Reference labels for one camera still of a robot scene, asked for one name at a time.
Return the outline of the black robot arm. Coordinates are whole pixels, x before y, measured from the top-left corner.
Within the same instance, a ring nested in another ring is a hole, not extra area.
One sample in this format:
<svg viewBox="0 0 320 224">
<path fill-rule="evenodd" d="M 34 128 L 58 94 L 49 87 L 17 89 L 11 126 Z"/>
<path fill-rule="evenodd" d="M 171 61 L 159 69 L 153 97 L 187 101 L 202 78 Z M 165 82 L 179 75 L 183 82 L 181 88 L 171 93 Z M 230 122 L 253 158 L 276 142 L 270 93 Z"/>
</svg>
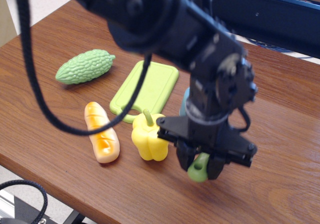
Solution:
<svg viewBox="0 0 320 224">
<path fill-rule="evenodd" d="M 211 0 L 77 0 L 107 20 L 122 49 L 156 54 L 190 73 L 185 116 L 157 120 L 159 138 L 173 142 L 183 169 L 216 179 L 231 162 L 250 166 L 257 147 L 230 126 L 257 92 L 240 43 L 212 17 Z"/>
</svg>

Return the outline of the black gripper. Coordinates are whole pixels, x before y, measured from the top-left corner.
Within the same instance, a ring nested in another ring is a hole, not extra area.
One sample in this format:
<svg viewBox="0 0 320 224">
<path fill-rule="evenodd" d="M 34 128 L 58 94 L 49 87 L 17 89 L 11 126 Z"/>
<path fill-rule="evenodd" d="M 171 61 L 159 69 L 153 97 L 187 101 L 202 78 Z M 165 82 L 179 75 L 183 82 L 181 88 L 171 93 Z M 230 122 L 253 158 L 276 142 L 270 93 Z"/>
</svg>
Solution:
<svg viewBox="0 0 320 224">
<path fill-rule="evenodd" d="M 244 129 L 229 125 L 228 118 L 212 123 L 197 123 L 188 116 L 162 117 L 156 120 L 158 137 L 174 143 L 180 166 L 187 171 L 195 156 L 201 152 L 209 154 L 208 180 L 215 180 L 224 165 L 230 162 L 250 167 L 257 147 L 241 136 L 249 128 L 249 119 Z"/>
</svg>

